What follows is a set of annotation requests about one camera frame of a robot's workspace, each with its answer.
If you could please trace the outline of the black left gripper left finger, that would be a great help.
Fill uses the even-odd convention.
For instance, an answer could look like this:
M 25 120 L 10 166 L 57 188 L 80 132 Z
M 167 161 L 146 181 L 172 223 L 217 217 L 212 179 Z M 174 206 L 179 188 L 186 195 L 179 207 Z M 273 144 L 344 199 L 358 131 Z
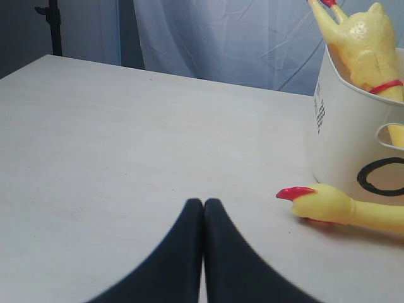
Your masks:
M 197 302 L 203 258 L 204 208 L 188 199 L 153 252 L 91 302 Z

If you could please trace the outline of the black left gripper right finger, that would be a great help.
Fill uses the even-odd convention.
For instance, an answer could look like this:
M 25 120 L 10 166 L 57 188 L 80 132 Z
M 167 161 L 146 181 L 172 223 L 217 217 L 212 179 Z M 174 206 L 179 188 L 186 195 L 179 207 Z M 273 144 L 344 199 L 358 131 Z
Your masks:
M 222 202 L 205 202 L 208 302 L 317 302 L 277 273 L 247 243 Z

